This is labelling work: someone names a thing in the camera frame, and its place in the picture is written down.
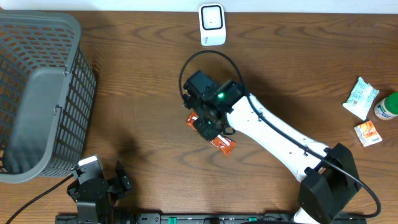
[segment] wooden surface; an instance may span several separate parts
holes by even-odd
[[[119,205],[164,213],[296,211],[299,183],[266,150],[242,134],[229,157],[185,124],[177,77],[202,49],[229,55],[250,90],[300,132],[354,154],[359,175],[379,196],[380,217],[398,213],[398,119],[372,120],[383,141],[362,147],[353,127],[362,121],[342,107],[359,76],[380,90],[375,102],[398,91],[398,16],[342,14],[226,15],[227,41],[202,47],[197,13],[71,12],[83,29],[81,45],[99,73],[85,156],[98,154],[107,177],[120,160],[134,192]],[[202,55],[184,80],[204,70],[219,82],[237,79],[222,58]],[[0,223],[60,179],[0,184]],[[68,184],[23,211],[14,223],[53,223],[76,212]],[[364,190],[347,211],[371,213]]]

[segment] red candy wrapper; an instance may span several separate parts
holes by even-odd
[[[192,112],[192,114],[187,119],[187,125],[196,130],[196,128],[193,126],[193,122],[195,122],[198,118],[199,116],[195,112]],[[236,145],[235,141],[230,140],[222,134],[219,134],[215,139],[211,140],[210,142],[212,143],[212,145],[218,147],[221,151],[223,151],[223,153],[227,156]]]

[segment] green connector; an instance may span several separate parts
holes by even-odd
[[[177,218],[169,218],[169,224],[177,224]]]

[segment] basket bottom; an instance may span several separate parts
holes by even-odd
[[[8,174],[27,172],[43,157],[64,71],[64,68],[40,68],[30,75],[4,151],[3,164]]]

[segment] white packet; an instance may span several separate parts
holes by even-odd
[[[376,90],[359,77],[353,91],[351,91],[351,95],[347,102],[343,103],[343,106],[364,121],[366,120],[366,115],[368,115],[373,100],[379,92],[379,90]]]

